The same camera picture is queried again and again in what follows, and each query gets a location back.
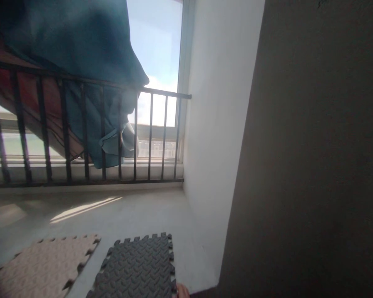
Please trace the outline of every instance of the teal cloth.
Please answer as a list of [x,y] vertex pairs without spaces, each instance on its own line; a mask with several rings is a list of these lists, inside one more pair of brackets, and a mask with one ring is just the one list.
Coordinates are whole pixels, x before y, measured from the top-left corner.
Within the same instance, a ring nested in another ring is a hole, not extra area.
[[[20,58],[56,72],[105,80],[131,87],[149,83],[130,43],[126,0],[4,0],[0,31],[9,49]],[[105,133],[101,137],[99,87],[85,86],[87,142],[96,168],[117,166],[119,99],[122,157],[134,156],[134,130],[127,115],[134,111],[135,90],[105,90]],[[65,83],[68,120],[83,142],[80,87]]]

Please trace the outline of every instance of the metal railing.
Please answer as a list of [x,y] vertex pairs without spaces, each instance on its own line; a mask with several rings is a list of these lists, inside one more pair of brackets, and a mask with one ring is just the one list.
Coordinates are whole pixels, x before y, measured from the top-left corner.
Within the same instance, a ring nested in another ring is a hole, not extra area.
[[[103,185],[103,184],[130,184],[130,183],[168,183],[168,182],[183,182],[184,179],[177,179],[176,178],[176,171],[177,171],[177,154],[179,149],[179,128],[180,128],[180,117],[181,117],[181,100],[182,99],[191,99],[191,95],[176,93],[176,92],[169,92],[151,88],[133,88],[134,90],[145,92],[151,94],[150,97],[150,126],[149,126],[149,159],[148,159],[148,177],[144,180],[137,180],[137,150],[134,150],[134,173],[132,180],[125,180],[122,179],[122,166],[121,166],[121,154],[119,154],[119,172],[118,172],[118,179],[107,179],[106,175],[106,162],[105,162],[105,151],[102,149],[102,179],[101,180],[91,180],[90,179],[90,168],[89,168],[89,152],[88,152],[88,144],[87,144],[87,119],[86,119],[86,103],[85,103],[85,84],[94,84],[100,87],[100,116],[101,116],[101,136],[105,136],[105,118],[104,118],[104,87],[114,87],[119,90],[130,89],[130,86],[123,86],[119,84],[115,84],[112,82],[95,80],[95,79],[87,79],[81,78],[69,74],[62,74],[51,72],[43,69],[37,68],[30,68],[30,67],[23,67],[20,65],[13,65],[0,62],[0,69],[9,70],[10,72],[10,81],[12,85],[13,97],[15,101],[15,110],[17,116],[17,123],[18,123],[18,130],[21,137],[21,146],[22,146],[22,154],[23,154],[23,163],[24,163],[24,170],[25,170],[25,178],[26,183],[14,183],[11,182],[10,172],[8,169],[8,164],[6,160],[6,153],[5,147],[2,137],[2,129],[0,126],[0,164],[3,176],[3,184],[0,184],[0,187],[30,187],[30,186],[63,186],[63,185]],[[44,143],[44,155],[45,155],[45,163],[46,163],[46,182],[34,182],[32,177],[32,171],[29,161],[29,154],[28,154],[28,147],[27,141],[25,137],[25,123],[24,123],[24,116],[23,116],[23,107],[22,101],[19,91],[19,83],[17,74],[18,73],[27,73],[36,75],[36,90],[39,102],[39,114],[40,114],[40,124],[41,124],[41,132],[42,132],[42,139]],[[66,181],[55,181],[53,179],[53,173],[51,168],[51,161],[50,161],[50,153],[49,153],[49,141],[48,141],[48,127],[47,127],[47,118],[46,118],[46,109],[45,109],[45,101],[44,101],[44,93],[43,93],[43,83],[42,79],[44,77],[53,77],[58,80],[58,85],[60,88],[60,97],[61,97],[61,110],[62,110],[62,128],[63,128],[63,138],[64,138],[64,149],[65,149],[65,168],[66,168]],[[84,156],[84,169],[85,169],[85,179],[83,181],[74,181],[72,179],[72,168],[71,168],[71,160],[70,160],[70,143],[69,143],[69,124],[68,124],[68,112],[66,108],[66,96],[65,96],[65,86],[64,81],[74,81],[80,85],[81,91],[81,112],[82,112],[82,135],[83,135],[83,156]],[[152,126],[153,126],[153,95],[163,95],[165,96],[165,119],[164,119],[164,130],[163,130],[163,156],[162,156],[162,172],[160,179],[151,179],[151,149],[152,149]],[[172,179],[164,179],[164,168],[165,168],[165,142],[166,142],[166,124],[167,124],[167,102],[168,97],[175,97],[177,98],[177,137],[176,137],[176,149],[175,149],[175,159],[174,159],[174,175]],[[138,105],[137,105],[138,97],[136,97],[136,107],[135,107],[135,135],[134,135],[134,148],[137,148],[137,115],[138,115]],[[119,114],[121,109],[121,98],[119,100]],[[121,142],[121,130],[119,129],[119,152],[122,149],[122,142]]]

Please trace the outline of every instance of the white wall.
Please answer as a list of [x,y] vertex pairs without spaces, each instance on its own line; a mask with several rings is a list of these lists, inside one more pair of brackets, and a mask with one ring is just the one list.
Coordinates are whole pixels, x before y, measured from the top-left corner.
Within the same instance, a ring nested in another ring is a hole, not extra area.
[[219,277],[264,0],[197,0],[184,190]]

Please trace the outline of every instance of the beige foam mat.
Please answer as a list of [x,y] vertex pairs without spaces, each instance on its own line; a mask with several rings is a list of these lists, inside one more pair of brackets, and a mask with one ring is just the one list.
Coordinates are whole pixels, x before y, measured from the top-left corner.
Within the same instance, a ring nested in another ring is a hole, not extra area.
[[101,240],[98,235],[40,240],[0,268],[0,298],[63,298]]

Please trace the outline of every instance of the gray foam mat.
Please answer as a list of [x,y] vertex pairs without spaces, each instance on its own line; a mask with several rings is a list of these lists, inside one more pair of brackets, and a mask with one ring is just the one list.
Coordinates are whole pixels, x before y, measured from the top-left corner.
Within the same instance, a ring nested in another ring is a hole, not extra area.
[[171,234],[145,236],[134,241],[117,240],[109,249],[87,298],[98,297],[166,297],[176,293]]

